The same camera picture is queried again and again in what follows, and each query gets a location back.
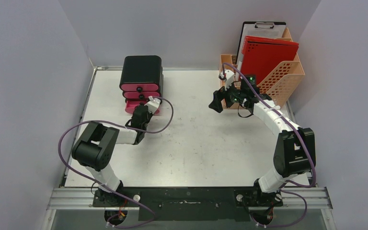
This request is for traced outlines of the black pink drawer unit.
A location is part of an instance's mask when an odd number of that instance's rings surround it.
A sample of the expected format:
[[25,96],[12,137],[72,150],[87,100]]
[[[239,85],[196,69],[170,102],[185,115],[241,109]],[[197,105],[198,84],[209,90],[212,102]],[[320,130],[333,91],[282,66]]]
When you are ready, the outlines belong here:
[[161,97],[163,78],[159,56],[125,57],[119,83],[126,103],[125,112],[132,114],[136,106],[146,103],[150,97]]

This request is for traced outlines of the orange plastic file organizer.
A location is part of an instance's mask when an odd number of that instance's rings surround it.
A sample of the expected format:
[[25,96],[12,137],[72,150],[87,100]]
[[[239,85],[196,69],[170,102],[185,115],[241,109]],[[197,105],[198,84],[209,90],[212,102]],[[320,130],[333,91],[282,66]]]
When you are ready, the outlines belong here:
[[[282,37],[277,39],[294,42],[287,27]],[[280,62],[261,83],[256,85],[261,93],[268,94],[276,105],[283,107],[304,77],[305,72],[296,54],[293,61]]]

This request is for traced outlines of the thick red binder folder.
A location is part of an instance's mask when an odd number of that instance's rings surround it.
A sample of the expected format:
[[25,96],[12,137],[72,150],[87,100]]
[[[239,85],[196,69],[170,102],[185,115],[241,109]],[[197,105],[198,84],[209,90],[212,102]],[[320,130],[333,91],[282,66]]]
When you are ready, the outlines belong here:
[[299,43],[256,36],[245,36],[238,67],[243,75],[254,75],[256,84],[282,61],[293,61]]

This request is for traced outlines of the black clipboard with paper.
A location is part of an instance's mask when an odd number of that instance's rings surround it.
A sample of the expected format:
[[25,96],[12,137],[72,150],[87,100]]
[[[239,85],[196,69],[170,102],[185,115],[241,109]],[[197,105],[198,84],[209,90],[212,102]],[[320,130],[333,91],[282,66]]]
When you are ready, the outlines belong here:
[[241,61],[241,50],[245,40],[245,36],[256,36],[264,38],[281,38],[286,28],[286,22],[243,22],[241,35],[237,50],[236,64]]

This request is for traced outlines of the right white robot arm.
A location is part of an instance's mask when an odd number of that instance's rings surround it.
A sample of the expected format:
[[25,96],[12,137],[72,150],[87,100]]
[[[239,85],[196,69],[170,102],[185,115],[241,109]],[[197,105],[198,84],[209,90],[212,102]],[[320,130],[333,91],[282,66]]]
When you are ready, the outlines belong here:
[[221,73],[219,79],[223,85],[214,91],[210,109],[221,113],[222,101],[227,108],[237,104],[258,117],[277,136],[272,168],[254,182],[251,196],[244,196],[242,201],[252,206],[278,206],[280,189],[285,184],[296,184],[293,178],[315,170],[314,132],[287,118],[269,95],[260,93],[254,77],[241,79],[240,88],[235,86],[235,74],[231,71]]

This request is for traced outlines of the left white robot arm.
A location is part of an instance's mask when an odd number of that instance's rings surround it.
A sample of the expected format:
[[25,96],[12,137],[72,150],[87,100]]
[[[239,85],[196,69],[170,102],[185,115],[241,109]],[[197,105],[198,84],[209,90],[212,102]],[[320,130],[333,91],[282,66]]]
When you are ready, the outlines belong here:
[[84,166],[95,180],[99,181],[97,194],[99,201],[106,201],[114,207],[125,201],[122,192],[123,183],[116,176],[109,162],[115,145],[137,145],[142,141],[155,111],[156,109],[149,105],[137,106],[131,119],[126,123],[126,131],[91,121],[77,140],[71,156]]

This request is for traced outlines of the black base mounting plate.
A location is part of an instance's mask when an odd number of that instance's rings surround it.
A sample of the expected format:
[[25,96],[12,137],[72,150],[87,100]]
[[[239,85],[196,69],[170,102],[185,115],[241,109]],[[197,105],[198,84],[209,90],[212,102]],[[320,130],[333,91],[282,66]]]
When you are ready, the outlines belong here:
[[255,187],[124,187],[121,194],[137,199],[148,209],[100,189],[94,193],[92,206],[115,207],[125,215],[128,208],[138,208],[139,221],[248,222],[251,208],[264,215],[283,205],[279,192],[261,193]]

